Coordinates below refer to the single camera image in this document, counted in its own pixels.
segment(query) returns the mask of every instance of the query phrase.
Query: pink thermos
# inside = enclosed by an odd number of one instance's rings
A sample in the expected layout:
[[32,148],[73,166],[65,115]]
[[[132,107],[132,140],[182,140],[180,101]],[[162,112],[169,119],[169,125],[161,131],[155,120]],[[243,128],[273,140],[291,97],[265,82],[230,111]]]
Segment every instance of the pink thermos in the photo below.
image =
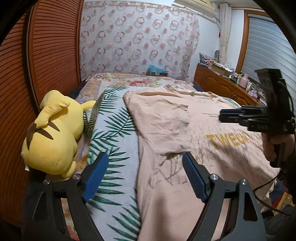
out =
[[244,76],[241,77],[239,85],[245,89],[248,84],[248,75],[247,74],[242,74],[242,75],[244,75]]

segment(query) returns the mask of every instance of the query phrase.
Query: stuffed animal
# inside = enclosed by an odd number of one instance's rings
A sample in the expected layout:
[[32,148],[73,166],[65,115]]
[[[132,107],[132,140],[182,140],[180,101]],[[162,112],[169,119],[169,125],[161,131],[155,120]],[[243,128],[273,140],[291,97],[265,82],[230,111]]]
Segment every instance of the stuffed animal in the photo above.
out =
[[27,129],[22,145],[24,161],[34,169],[70,177],[76,170],[73,156],[83,131],[83,112],[94,104],[79,104],[57,90],[48,92],[40,104],[41,112]]

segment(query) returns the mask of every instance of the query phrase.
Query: gray blind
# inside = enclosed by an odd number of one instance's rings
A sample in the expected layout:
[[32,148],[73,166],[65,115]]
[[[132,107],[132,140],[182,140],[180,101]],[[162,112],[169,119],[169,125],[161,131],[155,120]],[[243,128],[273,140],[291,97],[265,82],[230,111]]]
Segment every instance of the gray blind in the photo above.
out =
[[296,107],[296,54],[271,18],[248,14],[249,39],[242,72],[258,80],[255,70],[280,69]]

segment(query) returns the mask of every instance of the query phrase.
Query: plush toy tag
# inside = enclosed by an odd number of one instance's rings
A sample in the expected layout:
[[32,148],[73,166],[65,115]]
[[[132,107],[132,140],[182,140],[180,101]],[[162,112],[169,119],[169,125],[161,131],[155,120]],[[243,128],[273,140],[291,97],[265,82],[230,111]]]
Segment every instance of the plush toy tag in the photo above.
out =
[[24,154],[22,152],[21,152],[21,156],[22,156],[22,159],[24,160],[24,163],[25,163],[25,170],[29,172],[30,169],[29,169],[29,167],[28,167],[28,165],[27,165],[27,163],[26,163],[26,161],[24,159]]

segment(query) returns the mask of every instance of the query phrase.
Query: wooden window frame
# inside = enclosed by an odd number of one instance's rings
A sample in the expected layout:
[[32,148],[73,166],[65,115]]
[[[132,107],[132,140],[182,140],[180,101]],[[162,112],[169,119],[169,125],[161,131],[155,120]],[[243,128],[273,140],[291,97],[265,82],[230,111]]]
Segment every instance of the wooden window frame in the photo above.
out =
[[244,58],[246,56],[246,51],[247,51],[247,44],[249,39],[249,28],[250,28],[250,17],[248,16],[248,14],[256,14],[256,15],[261,15],[265,17],[270,17],[266,12],[244,10],[244,31],[242,35],[242,45],[239,53],[239,59],[237,62],[237,68],[235,69],[235,72],[238,74],[240,74],[242,71],[242,66],[244,64]]

